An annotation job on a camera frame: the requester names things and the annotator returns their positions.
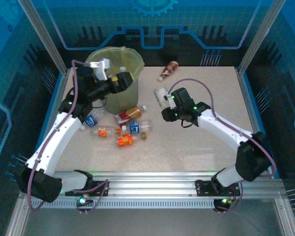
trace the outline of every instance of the metal bracket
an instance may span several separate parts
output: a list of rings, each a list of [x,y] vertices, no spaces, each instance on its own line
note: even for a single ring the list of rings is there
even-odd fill
[[[232,197],[234,196],[234,194],[236,195],[236,197],[240,196],[238,183],[234,183],[228,188],[223,188],[219,190],[218,194],[212,187],[211,181],[196,180],[195,186],[198,197]]]
[[[99,184],[101,184],[103,181],[93,181],[93,186],[91,188],[95,188],[96,186],[98,186]],[[88,195],[90,197],[99,197],[101,195],[101,193],[104,190],[105,185],[100,186],[96,191],[88,193]],[[103,197],[107,197],[108,196],[108,190],[109,190],[109,182],[107,183],[107,188],[105,189],[105,192],[103,194]],[[75,193],[75,192],[66,192],[65,196],[67,197],[80,197],[82,196],[83,193]]]
[[[89,64],[91,68],[97,68],[95,74],[99,80],[108,80],[105,71],[110,69],[110,60],[103,58],[99,62],[90,62]]]

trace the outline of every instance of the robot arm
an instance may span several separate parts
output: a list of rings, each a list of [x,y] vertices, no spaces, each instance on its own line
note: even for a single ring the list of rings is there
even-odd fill
[[[253,134],[243,130],[218,114],[214,114],[209,105],[203,102],[195,104],[185,88],[179,88],[169,94],[165,86],[162,86],[155,89],[154,94],[159,105],[162,108],[165,107],[162,111],[165,121],[173,122],[180,119],[204,128],[219,137],[236,152],[235,165],[221,170],[211,180],[217,193],[219,189],[233,183],[242,180],[253,181],[271,165],[265,154],[247,138],[249,137],[266,147],[266,135],[263,133]],[[217,118],[238,130],[239,133],[218,121]]]
[[[40,158],[38,158],[38,154],[47,137],[51,135],[69,113],[74,100],[73,95],[67,95],[62,101],[52,129],[35,154],[26,162],[24,167],[18,166],[15,169],[15,179],[22,192],[27,192],[30,174],[37,160],[39,162],[34,170],[31,183],[32,196],[50,203],[62,192],[73,189],[88,189],[87,186],[92,184],[88,183],[89,181],[92,182],[90,174],[82,171],[54,175],[57,162],[72,136],[91,112],[92,102],[103,99],[107,94],[125,91],[132,84],[133,78],[128,72],[121,72],[116,76],[107,78],[105,70],[110,68],[110,62],[107,59],[100,62],[91,62],[90,66],[82,66],[76,70],[78,98],[74,110],[51,137]],[[93,73],[92,67],[97,68],[96,74]]]

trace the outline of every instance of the white bottle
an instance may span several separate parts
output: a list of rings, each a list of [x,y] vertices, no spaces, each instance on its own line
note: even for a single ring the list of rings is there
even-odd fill
[[[131,121],[127,125],[122,126],[123,131],[130,132],[131,134],[137,134],[140,132],[146,132],[152,130],[152,120],[145,121]]]
[[[90,134],[95,137],[107,138],[121,134],[121,130],[113,127],[95,127],[90,131]]]
[[[126,67],[124,67],[124,66],[122,66],[122,67],[120,67],[120,72],[126,72],[127,71],[127,68]]]
[[[87,127],[94,127],[97,125],[97,123],[103,119],[108,112],[105,110],[105,108],[94,108],[90,114],[85,118],[85,122],[83,125],[81,125],[80,129],[85,130]]]

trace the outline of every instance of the transparent bottle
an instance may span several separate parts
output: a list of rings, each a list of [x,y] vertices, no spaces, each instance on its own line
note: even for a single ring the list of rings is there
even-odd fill
[[[133,107],[129,110],[123,111],[118,115],[115,115],[115,118],[119,125],[124,125],[125,123],[139,118],[143,112],[147,110],[147,107],[143,105],[142,107]]]
[[[142,132],[140,134],[124,134],[117,136],[117,144],[119,147],[133,145],[134,143],[147,139],[147,134]]]
[[[81,125],[81,129],[85,130],[87,127],[94,127],[97,125],[97,123],[103,119],[108,112],[105,110],[105,108],[94,108],[90,114],[85,118],[85,122],[83,125]]]
[[[137,134],[141,132],[151,131],[152,130],[152,120],[145,121],[131,121],[127,125],[123,125],[123,131],[130,132],[131,134]]]
[[[90,131],[90,134],[95,137],[107,138],[113,137],[116,134],[121,134],[121,129],[115,129],[113,127],[95,127]]]

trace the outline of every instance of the translucent yellow bin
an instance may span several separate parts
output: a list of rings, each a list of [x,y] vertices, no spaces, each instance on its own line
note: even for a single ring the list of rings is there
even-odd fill
[[[106,96],[105,109],[112,114],[118,114],[136,106],[139,99],[139,76],[144,67],[141,55],[131,48],[106,47],[90,54],[86,62],[100,61],[103,58],[110,60],[111,69],[106,72],[108,76],[118,74],[122,66],[134,75],[134,81],[126,91]]]

